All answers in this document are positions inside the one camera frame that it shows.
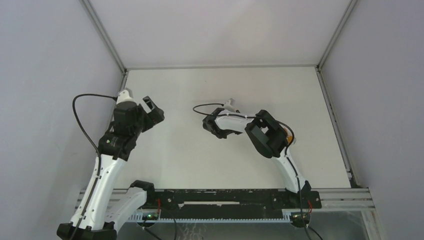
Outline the orange faucet body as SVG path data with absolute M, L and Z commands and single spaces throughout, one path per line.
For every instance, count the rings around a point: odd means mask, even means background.
M 296 138 L 293 136 L 292 133 L 288 133 L 286 139 L 287 139 L 287 144 L 290 146 L 296 142 Z

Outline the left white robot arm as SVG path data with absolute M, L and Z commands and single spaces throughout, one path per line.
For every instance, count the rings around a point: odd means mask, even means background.
M 165 119 L 164 111 L 149 96 L 142 99 L 149 112 L 122 93 L 113 100 L 116 102 L 113 120 L 98 144 L 93 144 L 96 159 L 87 189 L 70 222 L 57 228 L 56 234 L 62 240 L 115 240 L 136 209 L 141 206 L 149 209 L 156 203 L 154 184 L 136 180 L 124 198 L 108 208 L 115 182 L 139 135 Z

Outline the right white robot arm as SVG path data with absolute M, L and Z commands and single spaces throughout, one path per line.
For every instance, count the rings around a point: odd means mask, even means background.
M 279 169 L 285 190 L 291 192 L 289 203 L 295 208 L 308 203 L 312 187 L 291 156 L 294 132 L 288 125 L 266 110 L 251 115 L 218 107 L 205 115 L 202 127 L 219 139 L 226 139 L 230 134 L 246 134 L 256 151 Z

